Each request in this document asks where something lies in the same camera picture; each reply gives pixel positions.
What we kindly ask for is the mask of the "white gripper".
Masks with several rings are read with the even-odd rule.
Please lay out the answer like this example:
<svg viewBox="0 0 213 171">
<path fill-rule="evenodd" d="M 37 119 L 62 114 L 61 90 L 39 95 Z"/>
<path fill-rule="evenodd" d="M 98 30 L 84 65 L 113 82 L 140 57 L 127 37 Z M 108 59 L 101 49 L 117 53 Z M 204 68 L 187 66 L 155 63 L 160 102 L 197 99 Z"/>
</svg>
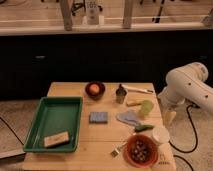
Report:
<svg viewBox="0 0 213 171">
<path fill-rule="evenodd" d="M 176 112 L 173 110 L 177 107 L 177 105 L 166 100 L 162 100 L 161 104 L 164 112 L 169 111 L 165 114 L 164 118 L 164 125 L 168 127 L 176 116 Z"/>
</svg>

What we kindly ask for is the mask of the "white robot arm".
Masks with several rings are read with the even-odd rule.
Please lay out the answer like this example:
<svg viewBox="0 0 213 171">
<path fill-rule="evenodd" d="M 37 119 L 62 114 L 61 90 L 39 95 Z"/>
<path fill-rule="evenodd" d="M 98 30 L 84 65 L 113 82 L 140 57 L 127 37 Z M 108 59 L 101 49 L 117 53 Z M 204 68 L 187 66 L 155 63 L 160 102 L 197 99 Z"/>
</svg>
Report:
<svg viewBox="0 0 213 171">
<path fill-rule="evenodd" d="M 190 100 L 207 113 L 213 114 L 213 88 L 205 84 L 207 67 L 193 62 L 170 70 L 166 86 L 158 94 L 162 107 L 163 124 L 169 126 L 176 116 L 175 108 Z"/>
</svg>

